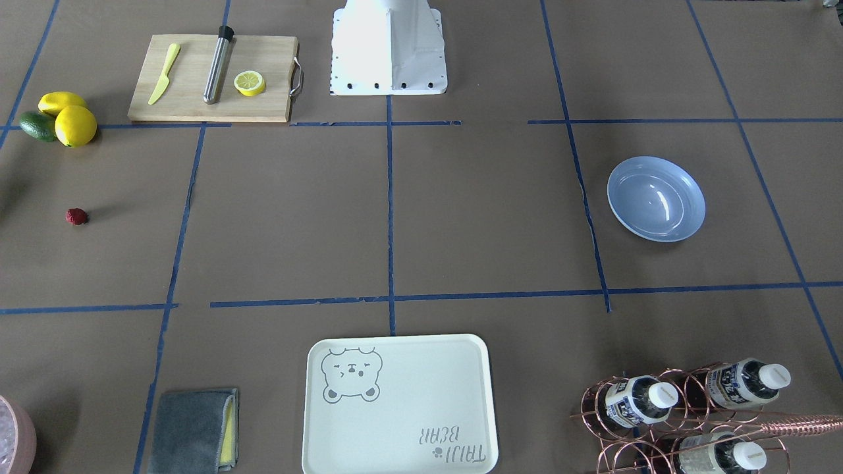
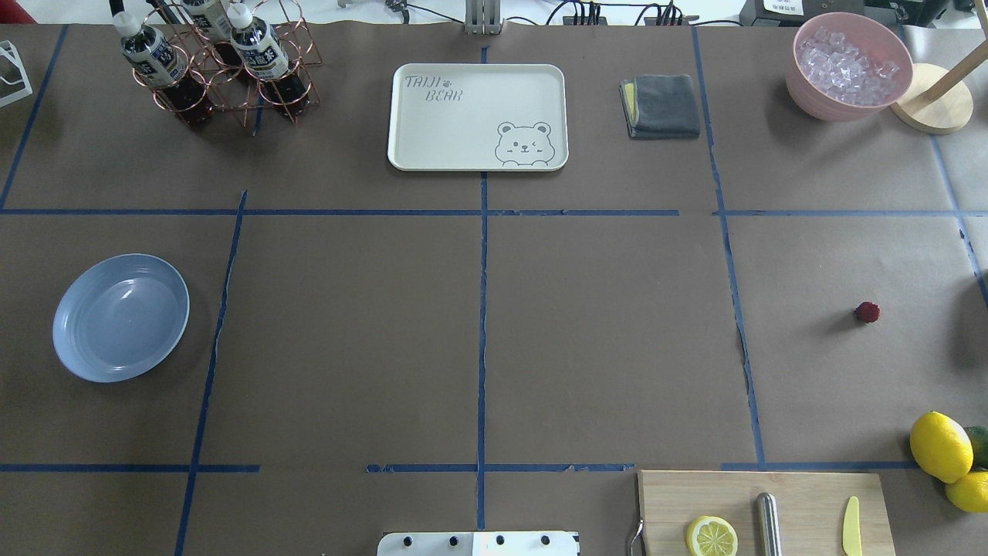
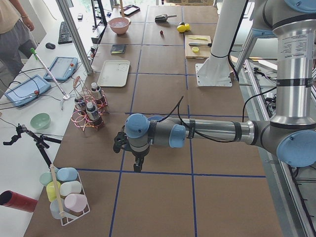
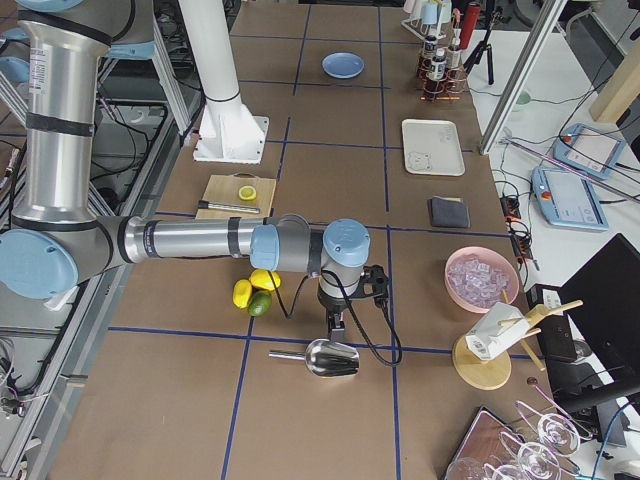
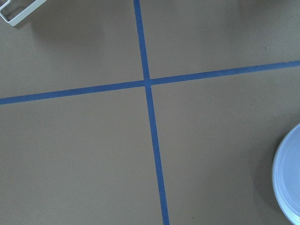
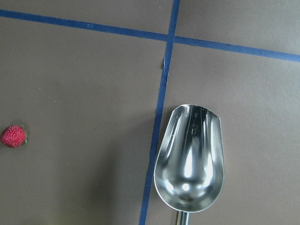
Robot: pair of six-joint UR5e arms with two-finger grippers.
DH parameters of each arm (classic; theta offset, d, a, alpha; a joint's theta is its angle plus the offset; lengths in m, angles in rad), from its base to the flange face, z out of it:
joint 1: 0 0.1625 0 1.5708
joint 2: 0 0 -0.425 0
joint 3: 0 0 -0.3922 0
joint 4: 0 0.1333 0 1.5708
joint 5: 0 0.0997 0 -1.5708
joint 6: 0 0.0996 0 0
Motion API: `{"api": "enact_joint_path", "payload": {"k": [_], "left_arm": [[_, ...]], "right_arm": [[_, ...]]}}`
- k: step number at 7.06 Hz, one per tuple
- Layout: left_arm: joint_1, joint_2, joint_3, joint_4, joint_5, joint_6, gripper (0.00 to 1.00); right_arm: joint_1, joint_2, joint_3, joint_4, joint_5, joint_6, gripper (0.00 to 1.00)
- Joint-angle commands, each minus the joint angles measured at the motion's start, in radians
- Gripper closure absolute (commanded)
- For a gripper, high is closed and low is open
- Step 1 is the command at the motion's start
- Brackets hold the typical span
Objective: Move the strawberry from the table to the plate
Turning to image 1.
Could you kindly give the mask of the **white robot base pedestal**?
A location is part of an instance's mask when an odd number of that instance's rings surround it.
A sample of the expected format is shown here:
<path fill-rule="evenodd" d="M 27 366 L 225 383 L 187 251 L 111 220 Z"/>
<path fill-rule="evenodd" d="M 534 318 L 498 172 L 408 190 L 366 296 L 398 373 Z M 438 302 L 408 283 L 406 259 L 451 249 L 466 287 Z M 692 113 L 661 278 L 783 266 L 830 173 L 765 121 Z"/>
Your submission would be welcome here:
<path fill-rule="evenodd" d="M 332 27 L 331 95 L 447 92 L 443 19 L 427 1 L 347 1 Z"/>

